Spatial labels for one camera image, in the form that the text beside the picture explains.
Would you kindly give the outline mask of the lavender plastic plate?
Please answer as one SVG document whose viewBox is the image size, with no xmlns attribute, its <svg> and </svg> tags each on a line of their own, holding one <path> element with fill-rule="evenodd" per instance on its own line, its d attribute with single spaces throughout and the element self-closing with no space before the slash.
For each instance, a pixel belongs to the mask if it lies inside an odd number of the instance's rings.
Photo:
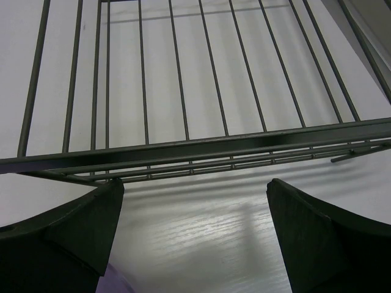
<svg viewBox="0 0 391 293">
<path fill-rule="evenodd" d="M 98 280 L 96 293 L 135 293 L 130 283 L 111 264 L 107 265 L 105 274 Z"/>
</svg>

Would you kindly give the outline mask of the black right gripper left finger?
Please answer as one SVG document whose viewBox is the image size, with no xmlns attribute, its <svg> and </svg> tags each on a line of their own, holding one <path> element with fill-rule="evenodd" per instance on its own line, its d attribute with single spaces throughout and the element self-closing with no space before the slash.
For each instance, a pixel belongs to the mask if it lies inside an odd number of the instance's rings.
<svg viewBox="0 0 391 293">
<path fill-rule="evenodd" d="M 1 227 L 1 292 L 95 292 L 122 209 L 113 179 L 29 219 Z"/>
</svg>

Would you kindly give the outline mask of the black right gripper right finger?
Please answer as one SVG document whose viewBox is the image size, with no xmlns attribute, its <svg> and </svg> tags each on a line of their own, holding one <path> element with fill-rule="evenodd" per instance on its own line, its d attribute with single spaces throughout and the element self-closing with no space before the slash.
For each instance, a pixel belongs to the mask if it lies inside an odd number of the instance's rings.
<svg viewBox="0 0 391 293">
<path fill-rule="evenodd" d="M 273 179 L 267 199 L 293 292 L 390 292 L 390 225 Z"/>
</svg>

